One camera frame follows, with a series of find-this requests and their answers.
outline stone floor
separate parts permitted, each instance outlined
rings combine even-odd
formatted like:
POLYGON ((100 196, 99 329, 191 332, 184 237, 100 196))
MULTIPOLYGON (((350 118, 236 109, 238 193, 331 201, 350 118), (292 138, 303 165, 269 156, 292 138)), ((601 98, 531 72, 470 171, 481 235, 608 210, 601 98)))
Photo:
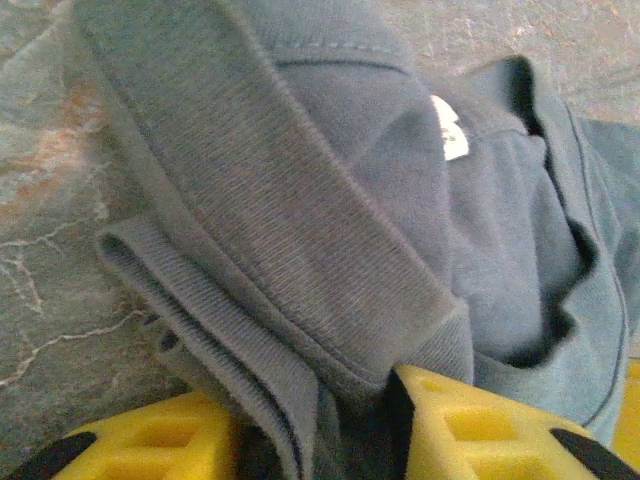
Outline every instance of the stone floor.
MULTIPOLYGON (((640 124, 636 0, 375 3, 425 68, 526 54, 579 111, 640 124)), ((0 0, 0 476, 71 428, 184 389, 94 254, 96 229, 144 200, 66 53, 69 7, 0 0)))

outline marble surface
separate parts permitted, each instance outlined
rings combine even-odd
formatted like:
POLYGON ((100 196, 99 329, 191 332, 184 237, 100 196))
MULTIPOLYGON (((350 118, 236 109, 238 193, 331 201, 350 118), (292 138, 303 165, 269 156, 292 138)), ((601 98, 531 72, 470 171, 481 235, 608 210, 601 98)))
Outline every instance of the marble surface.
MULTIPOLYGON (((426 68, 524 53, 580 111, 640 123, 640 2, 375 3, 426 68)), ((0 0, 0 476, 70 429, 185 388, 94 253, 95 231, 145 200, 67 54, 69 8, 0 0)))

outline shirt label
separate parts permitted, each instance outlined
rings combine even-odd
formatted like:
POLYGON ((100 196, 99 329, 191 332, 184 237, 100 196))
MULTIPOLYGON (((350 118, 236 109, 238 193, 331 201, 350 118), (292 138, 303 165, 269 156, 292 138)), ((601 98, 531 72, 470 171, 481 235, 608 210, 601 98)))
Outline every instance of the shirt label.
POLYGON ((469 155, 469 142, 462 128, 456 123, 459 120, 456 112, 447 102, 436 95, 431 95, 431 101, 436 107, 440 122, 444 159, 450 161, 469 155))

